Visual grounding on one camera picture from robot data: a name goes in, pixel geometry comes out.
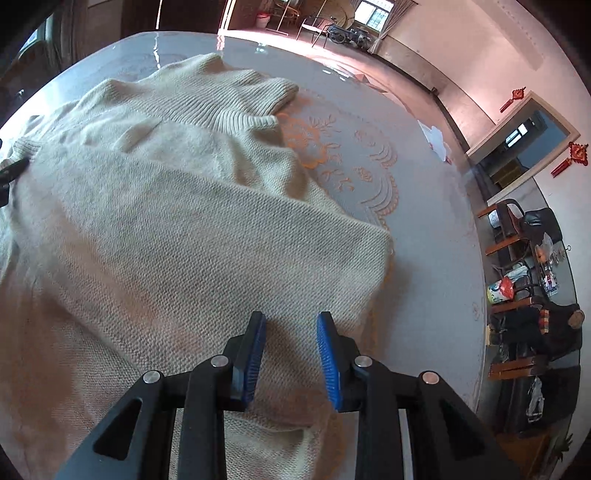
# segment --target round table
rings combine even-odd
[[[233,67],[300,86],[296,101],[278,115],[287,145],[348,214],[391,232],[394,267],[375,319],[374,356],[405,374],[437,371],[475,410],[485,348],[485,280],[461,175],[438,159],[405,108],[346,71],[246,40],[142,33],[103,48],[45,85],[0,129],[2,154],[30,115],[79,99],[104,79],[139,80],[163,65],[215,51]],[[339,470],[350,471],[354,462],[351,450]]]

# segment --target red chinese knot ornament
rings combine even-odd
[[[556,177],[561,174],[564,170],[569,168],[573,163],[580,163],[585,167],[589,165],[589,160],[587,159],[587,145],[581,145],[578,143],[569,143],[570,147],[570,157],[567,158],[564,162],[562,162],[558,167],[552,170],[552,176]]]
[[[507,110],[511,106],[511,104],[516,100],[523,100],[523,98],[525,97],[525,88],[526,87],[513,90],[513,97],[507,100],[507,103],[501,107],[501,113]]]

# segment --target beige knit sweater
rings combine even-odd
[[[273,114],[296,92],[211,54],[107,80],[14,142],[8,161],[31,164],[0,211],[0,444],[25,479],[52,478],[144,371],[221,353],[252,310],[267,347],[250,412],[226,415],[229,477],[317,473],[316,314],[360,337],[390,238],[283,146]]]

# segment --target doorway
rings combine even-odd
[[[540,172],[579,136],[562,115],[530,92],[467,156],[491,205]]]
[[[154,30],[217,34],[225,5],[226,0],[124,0],[121,38]]]

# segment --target red tassel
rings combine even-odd
[[[560,175],[564,170],[566,170],[567,168],[570,167],[571,163],[572,162],[571,162],[570,158],[567,158],[564,162],[562,162],[560,165],[558,165],[558,167],[556,167],[554,170],[552,170],[552,176],[557,177],[558,175]]]
[[[507,100],[507,103],[501,107],[501,113],[503,113],[505,110],[507,110],[513,102],[514,102],[513,98],[510,98],[509,100]]]

